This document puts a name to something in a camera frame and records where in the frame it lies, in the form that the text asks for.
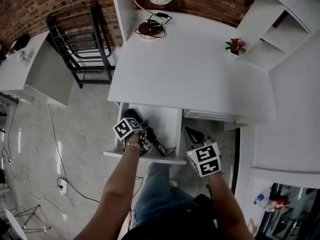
potted plant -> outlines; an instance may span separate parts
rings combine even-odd
[[[237,60],[239,58],[239,52],[245,54],[246,46],[245,42],[241,40],[241,38],[231,38],[231,42],[225,42],[228,47],[225,50],[228,52],[228,55],[231,59]]]

black metal rack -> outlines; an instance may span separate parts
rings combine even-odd
[[[108,60],[112,50],[97,0],[51,13],[46,18],[46,24],[57,51],[80,88],[83,84],[111,84],[111,71],[115,70],[115,66],[111,66]],[[101,73],[106,73],[106,79],[97,75]],[[91,74],[95,74],[97,78],[86,79]]]

lamp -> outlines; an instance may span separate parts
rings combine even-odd
[[[135,32],[145,39],[164,38],[166,36],[166,31],[163,26],[167,24],[170,20],[172,20],[172,17],[161,12],[153,13],[152,11],[144,9],[141,5],[137,3],[136,0],[133,0],[133,1],[148,16],[147,22],[141,23],[139,27],[135,30]],[[172,0],[150,0],[150,1],[157,5],[166,5]],[[152,19],[153,16],[160,19],[161,23],[157,22],[155,19]]]

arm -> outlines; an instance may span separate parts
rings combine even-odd
[[[218,226],[229,240],[254,240],[236,198],[221,173],[208,176]]]
[[[131,142],[139,142],[134,134]],[[86,227],[74,240],[116,240],[131,210],[140,150],[129,145],[106,182],[100,204]]]

power outlet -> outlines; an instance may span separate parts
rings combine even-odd
[[[68,183],[64,179],[61,179],[60,185],[62,186],[62,189],[60,189],[60,194],[66,196]]]

